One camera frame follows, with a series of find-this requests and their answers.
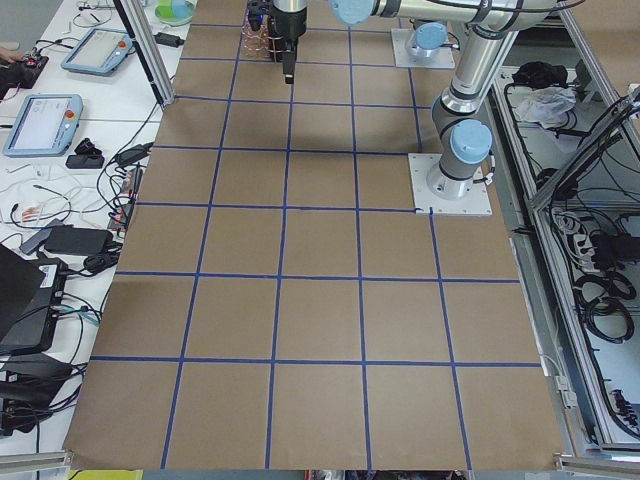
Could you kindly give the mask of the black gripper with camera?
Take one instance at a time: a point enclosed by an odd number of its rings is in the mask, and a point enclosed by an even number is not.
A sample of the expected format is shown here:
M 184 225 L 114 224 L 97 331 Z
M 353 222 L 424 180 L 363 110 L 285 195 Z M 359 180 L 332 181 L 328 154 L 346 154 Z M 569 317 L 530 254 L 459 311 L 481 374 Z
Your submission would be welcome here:
M 276 57 L 281 60 L 285 83 L 293 85 L 298 41 L 306 32 L 306 0 L 273 0 L 270 14 L 276 34 Z

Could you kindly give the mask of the robot arm carrying bottle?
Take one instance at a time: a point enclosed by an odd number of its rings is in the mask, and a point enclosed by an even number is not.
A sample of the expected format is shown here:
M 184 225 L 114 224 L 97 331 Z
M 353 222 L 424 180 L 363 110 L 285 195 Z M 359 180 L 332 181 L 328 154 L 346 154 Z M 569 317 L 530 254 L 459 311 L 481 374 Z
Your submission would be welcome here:
M 492 132 L 476 114 L 518 33 L 576 5 L 574 1 L 333 1 L 330 8 L 347 26 L 371 17 L 414 21 L 414 29 L 404 33 L 402 51 L 410 66 L 432 65 L 444 48 L 447 27 L 465 26 L 467 37 L 452 66 L 452 79 L 432 107 L 443 153 L 426 175 L 433 194 L 457 201 L 469 193 L 477 169 L 490 154 Z

